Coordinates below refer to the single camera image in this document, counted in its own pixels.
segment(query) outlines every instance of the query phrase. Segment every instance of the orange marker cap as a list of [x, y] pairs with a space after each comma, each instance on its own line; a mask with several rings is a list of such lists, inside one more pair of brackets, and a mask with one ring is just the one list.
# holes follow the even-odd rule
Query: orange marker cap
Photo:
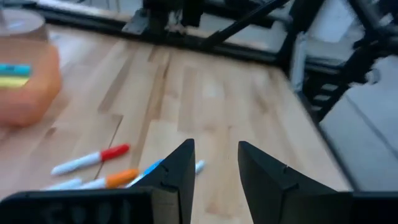
[[137, 169], [128, 169], [106, 177], [106, 188], [113, 189], [122, 184], [127, 184], [138, 176]]

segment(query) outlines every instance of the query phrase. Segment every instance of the wooden table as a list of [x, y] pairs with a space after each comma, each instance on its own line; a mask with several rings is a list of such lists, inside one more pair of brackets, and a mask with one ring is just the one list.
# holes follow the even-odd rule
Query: wooden table
[[[0, 196], [80, 176], [145, 169], [186, 138], [196, 159], [192, 223], [250, 223], [238, 141], [337, 190], [348, 185], [308, 114], [276, 68], [49, 26], [63, 89], [45, 118], [0, 135]], [[128, 142], [105, 164], [51, 177], [64, 161]]]

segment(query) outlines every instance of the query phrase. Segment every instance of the gray floor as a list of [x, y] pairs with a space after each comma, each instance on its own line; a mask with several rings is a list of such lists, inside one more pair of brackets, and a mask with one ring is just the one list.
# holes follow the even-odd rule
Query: gray floor
[[[94, 7], [116, 10], [114, 0], [87, 0]], [[133, 15], [141, 7], [141, 0], [120, 0], [121, 12]], [[289, 5], [280, 11], [273, 13], [287, 13]], [[222, 29], [233, 21], [222, 19], [211, 15], [203, 15], [200, 29], [209, 32]], [[234, 37], [239, 39], [261, 42], [271, 51], [278, 51], [283, 43], [286, 32], [282, 24], [275, 22], [271, 29], [262, 29], [256, 26], [249, 26], [237, 33]], [[308, 43], [308, 54], [314, 57], [333, 58], [346, 60], [353, 53], [352, 43], [363, 35], [361, 26], [352, 25], [343, 39], [336, 44], [325, 43], [319, 40], [310, 39]], [[352, 156], [358, 157], [366, 154], [370, 160], [358, 159], [356, 166], [370, 163], [388, 164], [393, 158], [377, 156], [382, 151], [391, 150], [398, 152], [398, 57], [389, 57], [378, 61], [375, 67], [381, 73], [381, 81], [375, 85], [356, 86], [350, 89], [343, 99], [332, 109], [322, 126], [330, 133], [337, 147], [342, 153], [352, 150]], [[397, 167], [381, 166], [379, 169], [368, 166], [368, 173], [378, 176], [388, 173], [391, 177], [397, 177]], [[369, 180], [367, 189], [397, 190], [397, 184], [383, 182], [377, 178]]]

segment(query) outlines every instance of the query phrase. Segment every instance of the orange container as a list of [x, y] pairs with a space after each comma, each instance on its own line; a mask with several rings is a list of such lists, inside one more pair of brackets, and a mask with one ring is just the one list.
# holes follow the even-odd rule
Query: orange container
[[41, 120], [61, 88], [58, 50], [34, 40], [0, 38], [0, 63], [28, 64], [29, 81], [19, 88], [0, 87], [0, 124], [28, 126]]

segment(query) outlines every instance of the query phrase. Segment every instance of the red marker cap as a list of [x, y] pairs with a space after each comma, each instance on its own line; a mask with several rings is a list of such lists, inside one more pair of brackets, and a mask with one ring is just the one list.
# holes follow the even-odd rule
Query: red marker cap
[[104, 162], [104, 161], [107, 161], [108, 159], [112, 159], [112, 158], [118, 157], [120, 155], [123, 155], [129, 149], [130, 149], [129, 144], [122, 144], [120, 146], [114, 146], [107, 150], [103, 150], [100, 152], [101, 153], [101, 161]]

